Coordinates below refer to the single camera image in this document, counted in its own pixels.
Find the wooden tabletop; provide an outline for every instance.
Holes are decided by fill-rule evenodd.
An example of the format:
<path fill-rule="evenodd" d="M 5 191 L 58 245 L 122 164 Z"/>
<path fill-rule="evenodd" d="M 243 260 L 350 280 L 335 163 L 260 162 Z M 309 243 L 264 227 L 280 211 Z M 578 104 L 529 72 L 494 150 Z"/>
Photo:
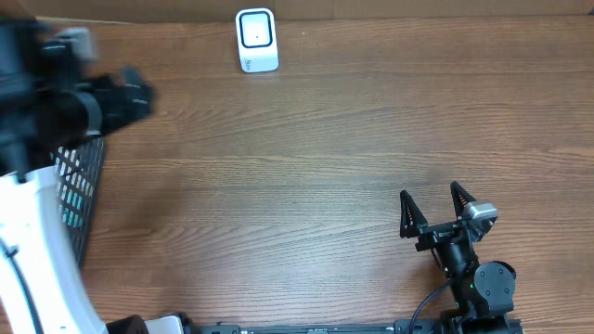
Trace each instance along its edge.
<path fill-rule="evenodd" d="M 516 269 L 511 317 L 594 330 L 593 17 L 278 22 L 265 74 L 232 23 L 93 30 L 99 70 L 159 94 L 108 139 L 83 270 L 105 320 L 410 318 L 445 277 L 400 239 L 398 193 L 442 223 L 458 180 L 498 207 L 475 249 Z"/>

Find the wooden table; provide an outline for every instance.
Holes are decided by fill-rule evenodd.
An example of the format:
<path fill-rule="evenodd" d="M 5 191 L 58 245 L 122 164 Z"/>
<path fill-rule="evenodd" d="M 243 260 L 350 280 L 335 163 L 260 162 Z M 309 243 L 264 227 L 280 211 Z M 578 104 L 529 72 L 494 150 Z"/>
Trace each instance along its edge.
<path fill-rule="evenodd" d="M 159 93 L 108 140 L 83 270 L 104 319 L 409 318 L 445 278 L 398 193 L 441 223 L 458 180 L 499 209 L 475 249 L 517 270 L 511 316 L 594 330 L 594 18 L 278 22 L 280 68 L 250 75 L 231 23 L 93 29 L 102 71 Z"/>

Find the black basket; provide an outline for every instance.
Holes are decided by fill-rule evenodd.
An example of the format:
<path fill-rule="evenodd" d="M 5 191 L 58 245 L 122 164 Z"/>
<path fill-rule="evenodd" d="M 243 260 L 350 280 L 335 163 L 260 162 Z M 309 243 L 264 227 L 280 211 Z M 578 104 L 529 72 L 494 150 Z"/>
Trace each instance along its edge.
<path fill-rule="evenodd" d="M 52 157 L 60 175 L 59 214 L 62 223 L 67 226 L 79 267 L 83 266 L 97 201 L 97 186 L 105 156 L 104 145 L 103 138 L 97 138 L 77 149 L 59 148 Z"/>

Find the black plastic crate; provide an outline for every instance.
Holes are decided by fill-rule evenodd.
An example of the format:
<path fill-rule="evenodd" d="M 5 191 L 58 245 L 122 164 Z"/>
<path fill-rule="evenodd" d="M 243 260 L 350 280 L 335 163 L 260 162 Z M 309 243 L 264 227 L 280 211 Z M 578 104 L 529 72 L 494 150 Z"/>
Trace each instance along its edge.
<path fill-rule="evenodd" d="M 59 217 L 67 226 L 79 267 L 84 262 L 104 157 L 103 138 L 94 139 L 73 150 L 59 148 L 52 157 L 60 175 L 57 189 Z"/>

